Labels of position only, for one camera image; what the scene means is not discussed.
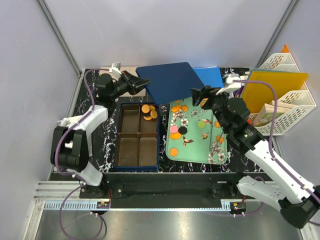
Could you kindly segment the blue tin lid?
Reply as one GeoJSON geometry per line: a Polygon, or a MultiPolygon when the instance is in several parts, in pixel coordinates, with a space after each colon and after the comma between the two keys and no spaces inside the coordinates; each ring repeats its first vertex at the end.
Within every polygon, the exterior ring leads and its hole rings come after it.
{"type": "Polygon", "coordinates": [[[136,73],[150,80],[145,88],[157,105],[189,98],[192,88],[204,87],[188,62],[141,66],[136,68],[136,73]]]}

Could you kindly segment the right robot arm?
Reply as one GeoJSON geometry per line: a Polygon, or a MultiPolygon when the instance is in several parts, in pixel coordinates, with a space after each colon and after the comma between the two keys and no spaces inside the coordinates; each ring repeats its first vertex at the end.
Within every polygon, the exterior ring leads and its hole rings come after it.
{"type": "Polygon", "coordinates": [[[320,187],[314,185],[272,149],[272,142],[250,123],[250,111],[241,98],[229,97],[222,88],[204,86],[191,89],[192,104],[203,99],[204,110],[211,110],[230,145],[256,163],[275,182],[275,186],[240,173],[227,185],[228,195],[253,197],[280,212],[293,227],[302,229],[320,209],[320,187]]]}

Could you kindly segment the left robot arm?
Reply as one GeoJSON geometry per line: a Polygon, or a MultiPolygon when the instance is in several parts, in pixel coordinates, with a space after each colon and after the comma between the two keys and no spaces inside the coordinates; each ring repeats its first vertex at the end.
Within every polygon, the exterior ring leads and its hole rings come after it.
{"type": "Polygon", "coordinates": [[[108,193],[108,186],[102,182],[103,174],[90,163],[88,139],[93,131],[105,122],[115,109],[115,100],[125,93],[138,94],[149,79],[135,76],[126,70],[114,70],[113,79],[108,73],[100,75],[94,88],[87,84],[91,106],[74,123],[57,126],[53,131],[50,162],[59,174],[72,176],[89,185],[90,192],[97,198],[108,193]]]}

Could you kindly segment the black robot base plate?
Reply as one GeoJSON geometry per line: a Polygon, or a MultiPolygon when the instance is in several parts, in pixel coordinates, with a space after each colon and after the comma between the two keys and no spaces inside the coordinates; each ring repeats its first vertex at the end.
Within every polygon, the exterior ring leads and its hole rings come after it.
{"type": "Polygon", "coordinates": [[[211,210],[221,200],[242,200],[240,173],[107,173],[101,187],[84,187],[82,199],[111,197],[113,210],[211,210]]]}

